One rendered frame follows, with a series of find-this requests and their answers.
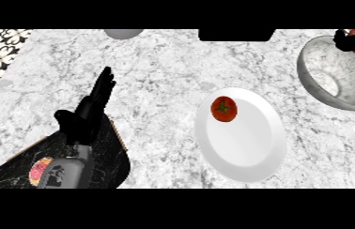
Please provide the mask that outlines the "pink disc with orange rim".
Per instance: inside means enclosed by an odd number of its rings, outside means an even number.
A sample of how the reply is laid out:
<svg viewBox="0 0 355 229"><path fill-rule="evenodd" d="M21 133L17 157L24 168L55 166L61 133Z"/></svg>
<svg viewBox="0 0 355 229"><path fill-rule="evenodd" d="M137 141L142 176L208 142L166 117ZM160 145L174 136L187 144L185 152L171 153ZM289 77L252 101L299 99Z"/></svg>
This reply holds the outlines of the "pink disc with orange rim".
<svg viewBox="0 0 355 229"><path fill-rule="evenodd" d="M30 182L33 186L39 185L42 175L52 161L54 158L45 157L34 163L30 171Z"/></svg>

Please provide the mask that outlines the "black marble cutting board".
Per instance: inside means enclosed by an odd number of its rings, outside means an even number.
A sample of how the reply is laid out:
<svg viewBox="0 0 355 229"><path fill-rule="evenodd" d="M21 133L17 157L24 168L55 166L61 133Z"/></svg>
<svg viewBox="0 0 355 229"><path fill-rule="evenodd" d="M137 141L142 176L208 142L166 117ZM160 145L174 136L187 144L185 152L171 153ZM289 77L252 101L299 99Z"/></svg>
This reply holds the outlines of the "black marble cutting board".
<svg viewBox="0 0 355 229"><path fill-rule="evenodd" d="M39 189L30 182L34 163L45 157L76 157L79 151L67 145L67 136L60 131L43 138L0 166L0 189ZM131 161L114 122L103 116L100 135L92 145L94 173L86 189L116 189L131 172Z"/></svg>

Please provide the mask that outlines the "black appliance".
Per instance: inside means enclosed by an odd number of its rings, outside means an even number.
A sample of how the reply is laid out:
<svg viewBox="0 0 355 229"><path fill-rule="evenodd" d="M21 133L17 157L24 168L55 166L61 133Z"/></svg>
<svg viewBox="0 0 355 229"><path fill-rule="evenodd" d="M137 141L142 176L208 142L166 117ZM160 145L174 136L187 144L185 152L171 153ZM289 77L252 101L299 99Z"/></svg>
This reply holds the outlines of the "black appliance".
<svg viewBox="0 0 355 229"><path fill-rule="evenodd" d="M202 41L268 41L276 29L200 29Z"/></svg>

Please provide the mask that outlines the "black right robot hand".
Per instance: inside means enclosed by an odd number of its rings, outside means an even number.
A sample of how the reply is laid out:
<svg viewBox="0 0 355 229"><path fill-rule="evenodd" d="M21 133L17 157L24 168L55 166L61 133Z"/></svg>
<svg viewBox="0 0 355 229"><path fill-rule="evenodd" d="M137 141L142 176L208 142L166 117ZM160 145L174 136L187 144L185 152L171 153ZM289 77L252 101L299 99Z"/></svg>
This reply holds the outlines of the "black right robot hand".
<svg viewBox="0 0 355 229"><path fill-rule="evenodd" d="M336 47L344 52L355 52L355 29L350 32L345 32L344 29L339 29L335 34L333 41L336 43Z"/></svg>

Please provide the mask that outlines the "grey marble bowl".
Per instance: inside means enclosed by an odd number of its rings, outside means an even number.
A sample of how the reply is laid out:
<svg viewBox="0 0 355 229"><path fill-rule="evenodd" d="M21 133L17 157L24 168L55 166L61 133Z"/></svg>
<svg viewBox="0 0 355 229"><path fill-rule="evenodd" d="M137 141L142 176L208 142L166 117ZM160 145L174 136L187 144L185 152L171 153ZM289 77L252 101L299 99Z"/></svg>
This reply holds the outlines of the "grey marble bowl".
<svg viewBox="0 0 355 229"><path fill-rule="evenodd" d="M301 84L333 108L355 111L355 53L338 49L332 36L313 38L298 58Z"/></svg>

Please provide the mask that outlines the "grey rounded object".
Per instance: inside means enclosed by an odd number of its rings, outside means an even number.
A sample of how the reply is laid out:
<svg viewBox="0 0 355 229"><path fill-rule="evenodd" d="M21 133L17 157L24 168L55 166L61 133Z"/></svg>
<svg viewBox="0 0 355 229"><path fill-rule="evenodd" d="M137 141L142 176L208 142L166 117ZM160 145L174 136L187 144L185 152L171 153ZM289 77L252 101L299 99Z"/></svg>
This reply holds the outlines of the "grey rounded object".
<svg viewBox="0 0 355 229"><path fill-rule="evenodd" d="M144 29L105 29L104 32L110 38L125 40L135 38Z"/></svg>

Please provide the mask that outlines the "white oval plate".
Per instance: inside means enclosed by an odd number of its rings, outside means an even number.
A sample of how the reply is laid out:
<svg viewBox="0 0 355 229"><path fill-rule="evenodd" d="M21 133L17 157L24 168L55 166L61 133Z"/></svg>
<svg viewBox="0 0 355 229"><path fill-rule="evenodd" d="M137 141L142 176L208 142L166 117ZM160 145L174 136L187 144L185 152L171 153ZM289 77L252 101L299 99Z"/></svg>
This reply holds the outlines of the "white oval plate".
<svg viewBox="0 0 355 229"><path fill-rule="evenodd" d="M231 122L212 115L219 97L236 102ZM287 154L286 131L274 106L256 92L239 87L215 91L200 105L194 130L205 158L225 177L253 183L277 172Z"/></svg>

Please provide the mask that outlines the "red round squash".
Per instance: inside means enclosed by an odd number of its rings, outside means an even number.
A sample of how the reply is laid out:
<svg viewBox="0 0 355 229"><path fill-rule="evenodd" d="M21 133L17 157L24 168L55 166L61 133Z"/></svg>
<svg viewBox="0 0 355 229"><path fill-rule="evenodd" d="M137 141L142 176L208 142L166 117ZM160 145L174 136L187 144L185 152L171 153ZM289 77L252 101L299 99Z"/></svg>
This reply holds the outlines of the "red round squash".
<svg viewBox="0 0 355 229"><path fill-rule="evenodd" d="M237 117L237 104L234 100L221 96L210 105L210 113L213 118L221 122L231 122Z"/></svg>

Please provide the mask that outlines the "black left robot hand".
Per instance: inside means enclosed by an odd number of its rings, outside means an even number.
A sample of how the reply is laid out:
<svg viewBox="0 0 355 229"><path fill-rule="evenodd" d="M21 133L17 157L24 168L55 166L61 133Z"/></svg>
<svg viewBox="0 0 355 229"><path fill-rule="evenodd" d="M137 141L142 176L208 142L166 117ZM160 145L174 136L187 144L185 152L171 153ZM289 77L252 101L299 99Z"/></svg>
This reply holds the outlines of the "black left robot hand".
<svg viewBox="0 0 355 229"><path fill-rule="evenodd" d="M91 95L83 97L76 111L58 110L55 112L60 132L67 136L68 145L91 145L95 142L101 130L104 109L116 83L111 68L105 67Z"/></svg>

